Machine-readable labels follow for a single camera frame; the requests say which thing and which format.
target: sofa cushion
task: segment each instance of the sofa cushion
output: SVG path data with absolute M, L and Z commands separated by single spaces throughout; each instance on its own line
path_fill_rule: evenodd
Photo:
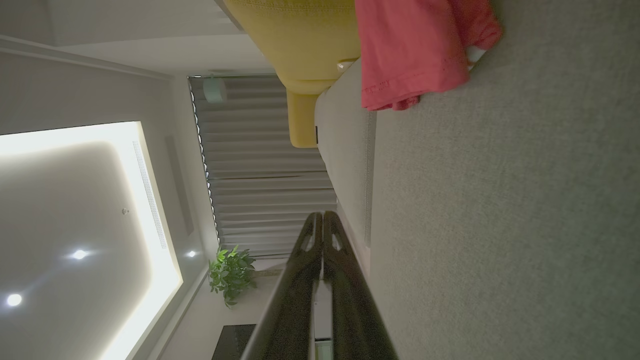
M 369 246 L 376 113 L 360 107 L 360 60 L 316 102 L 318 149 L 356 240 Z

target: red cloth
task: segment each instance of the red cloth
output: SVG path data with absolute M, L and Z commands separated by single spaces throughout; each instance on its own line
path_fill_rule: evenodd
M 465 48 L 502 35 L 488 0 L 355 0 L 362 107 L 404 110 L 469 79 Z

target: yellow sofa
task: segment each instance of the yellow sofa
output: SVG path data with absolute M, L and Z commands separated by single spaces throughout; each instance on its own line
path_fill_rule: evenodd
M 316 147 L 316 99 L 340 77 L 338 63 L 360 57 L 354 0 L 225 4 L 287 88 L 291 143 Z

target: recessed ceiling light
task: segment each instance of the recessed ceiling light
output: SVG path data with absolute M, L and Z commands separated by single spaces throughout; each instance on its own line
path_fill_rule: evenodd
M 86 256 L 86 251 L 78 250 L 72 256 L 74 259 L 82 260 Z
M 6 303 L 9 306 L 18 306 L 22 302 L 22 297 L 18 294 L 11 294 L 6 298 Z

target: ceiling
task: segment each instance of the ceiling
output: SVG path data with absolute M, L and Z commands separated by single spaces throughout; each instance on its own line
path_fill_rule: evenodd
M 99 139 L 11 153 L 7 136 L 16 135 L 0 136 L 0 358 L 124 359 L 182 283 L 169 249 L 161 279 L 170 285 L 151 292 L 162 250 L 157 239 L 150 245 L 157 229 L 150 235 L 145 226 L 142 180 L 131 182 L 135 156 Z M 33 137 L 18 136 L 30 146 L 24 140 Z M 74 258 L 78 250 L 86 256 Z M 14 293 L 22 302 L 12 307 Z M 153 303 L 150 294 L 158 294 Z M 143 304 L 154 311 L 142 314 Z

